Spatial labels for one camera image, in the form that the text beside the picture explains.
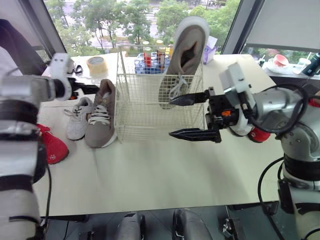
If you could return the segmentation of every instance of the black cable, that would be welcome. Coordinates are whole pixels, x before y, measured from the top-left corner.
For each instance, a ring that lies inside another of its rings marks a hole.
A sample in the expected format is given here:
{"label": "black cable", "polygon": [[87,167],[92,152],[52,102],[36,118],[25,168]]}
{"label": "black cable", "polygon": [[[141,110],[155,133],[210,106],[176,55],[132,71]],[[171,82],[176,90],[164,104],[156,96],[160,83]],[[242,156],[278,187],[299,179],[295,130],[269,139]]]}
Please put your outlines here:
{"label": "black cable", "polygon": [[269,90],[269,89],[288,88],[288,87],[296,88],[297,90],[299,90],[299,92],[302,95],[302,99],[296,103],[296,105],[293,109],[291,118],[289,119],[288,123],[285,126],[280,127],[278,129],[271,129],[271,128],[261,126],[253,116],[249,116],[248,119],[250,120],[250,122],[252,123],[253,126],[255,126],[256,128],[258,128],[264,132],[271,133],[271,134],[277,134],[277,135],[283,135],[285,133],[288,133],[295,127],[295,125],[299,122],[301,117],[306,112],[306,109],[308,106],[308,101],[309,101],[309,96],[308,96],[307,91],[298,85],[286,83],[286,84],[280,84],[280,85],[275,85],[275,86],[269,87],[269,88],[263,90],[263,92],[266,90]]}
{"label": "black cable", "polygon": [[5,75],[8,77],[8,76],[10,76],[13,72],[15,72],[15,71],[17,71],[17,70],[19,70],[18,67],[14,68],[14,69],[11,69],[10,71],[7,71]]}
{"label": "black cable", "polygon": [[49,190],[48,190],[48,198],[46,200],[46,211],[45,211],[45,219],[44,219],[44,228],[47,228],[48,221],[49,221],[49,211],[50,211],[50,200],[51,200],[51,190],[52,190],[52,177],[49,168],[48,162],[46,163],[46,168],[48,170],[48,177],[49,177]]}
{"label": "black cable", "polygon": [[68,227],[69,227],[69,221],[66,223],[63,240],[66,240],[66,239],[67,239]]}
{"label": "black cable", "polygon": [[277,174],[278,180],[281,179],[281,171],[282,171],[282,163],[280,164],[279,169],[278,169],[278,174]]}
{"label": "black cable", "polygon": [[310,232],[308,232],[308,234],[301,240],[308,240],[307,238],[310,237],[312,234],[316,233],[316,232],[320,232],[320,228],[316,228]]}
{"label": "black cable", "polygon": [[279,238],[280,240],[285,240],[285,239],[284,239],[284,237],[282,236],[281,232],[279,231],[279,229],[278,229],[277,225],[275,224],[273,218],[271,217],[270,213],[268,212],[268,208],[267,208],[266,204],[265,204],[264,201],[262,200],[262,197],[261,197],[261,185],[262,185],[262,180],[264,179],[264,176],[266,175],[267,171],[268,171],[273,165],[275,165],[276,163],[281,162],[283,159],[284,159],[284,157],[278,158],[277,160],[271,162],[271,163],[263,170],[263,172],[261,173],[260,178],[259,178],[258,189],[257,189],[258,198],[259,198],[259,202],[260,202],[260,205],[261,205],[261,207],[262,207],[262,210],[263,210],[264,214],[266,215],[266,217],[268,218],[271,226],[273,227],[276,235],[278,236],[278,238]]}

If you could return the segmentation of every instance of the floor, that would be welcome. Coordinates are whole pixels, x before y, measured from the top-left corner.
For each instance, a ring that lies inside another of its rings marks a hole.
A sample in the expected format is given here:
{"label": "floor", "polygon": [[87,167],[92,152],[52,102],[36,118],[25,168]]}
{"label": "floor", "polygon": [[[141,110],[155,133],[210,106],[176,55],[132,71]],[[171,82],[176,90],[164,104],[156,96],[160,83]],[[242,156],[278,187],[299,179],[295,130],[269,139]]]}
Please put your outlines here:
{"label": "floor", "polygon": [[[213,240],[224,240],[221,234],[221,225],[227,217],[225,206],[207,206],[190,208],[198,214],[206,224]],[[145,215],[146,233],[145,240],[170,240],[172,229],[172,217],[174,209],[161,209],[140,211]],[[277,240],[266,216],[262,213],[260,206],[254,206],[243,210],[228,210],[232,218],[239,218],[242,224],[246,240]],[[67,240],[78,240],[80,234],[92,231],[93,228],[105,226],[106,237],[98,240],[113,240],[118,224],[127,212],[93,214],[89,216],[86,223],[69,222],[66,234]],[[274,216],[275,222],[280,228],[285,239],[298,240],[296,234],[295,220],[292,215],[286,214],[280,208]],[[67,221],[50,220],[47,233],[48,240],[63,240]]]}

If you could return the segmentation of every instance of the orange component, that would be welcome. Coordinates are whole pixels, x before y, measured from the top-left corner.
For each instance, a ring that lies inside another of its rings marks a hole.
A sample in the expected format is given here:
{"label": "orange component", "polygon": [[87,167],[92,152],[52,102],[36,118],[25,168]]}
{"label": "orange component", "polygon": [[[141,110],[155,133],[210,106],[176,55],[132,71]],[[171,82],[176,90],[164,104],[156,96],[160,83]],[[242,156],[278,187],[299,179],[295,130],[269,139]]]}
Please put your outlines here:
{"label": "orange component", "polygon": [[231,111],[230,111],[230,110],[223,111],[223,112],[221,113],[221,115],[224,116],[224,117],[228,117],[228,116],[231,115]]}

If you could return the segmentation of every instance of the gray sneaker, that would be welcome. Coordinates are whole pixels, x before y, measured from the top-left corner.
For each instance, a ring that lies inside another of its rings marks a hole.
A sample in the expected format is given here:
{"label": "gray sneaker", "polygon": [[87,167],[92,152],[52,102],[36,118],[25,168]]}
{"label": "gray sneaker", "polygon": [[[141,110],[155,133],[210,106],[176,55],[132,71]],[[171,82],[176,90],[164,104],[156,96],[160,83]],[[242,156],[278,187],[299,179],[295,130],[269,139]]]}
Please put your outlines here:
{"label": "gray sneaker", "polygon": [[174,77],[170,75],[194,75],[203,58],[209,37],[209,25],[199,16],[188,16],[178,25],[173,54],[160,88],[158,101],[163,109],[171,109],[170,100],[188,93],[193,77]]}
{"label": "gray sneaker", "polygon": [[116,87],[109,79],[101,80],[84,136],[85,143],[90,148],[104,148],[116,140],[115,100]]}

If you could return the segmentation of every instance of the purple box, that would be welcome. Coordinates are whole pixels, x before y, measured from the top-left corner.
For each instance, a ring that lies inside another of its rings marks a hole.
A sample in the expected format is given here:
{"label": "purple box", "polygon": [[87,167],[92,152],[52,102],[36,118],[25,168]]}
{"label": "purple box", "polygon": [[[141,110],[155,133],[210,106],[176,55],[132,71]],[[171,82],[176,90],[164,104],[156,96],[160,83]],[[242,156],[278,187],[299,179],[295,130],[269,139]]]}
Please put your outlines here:
{"label": "purple box", "polygon": [[217,51],[217,47],[215,46],[217,40],[217,38],[209,36],[206,46],[204,48],[203,64],[208,64],[212,59],[214,59],[214,55]]}

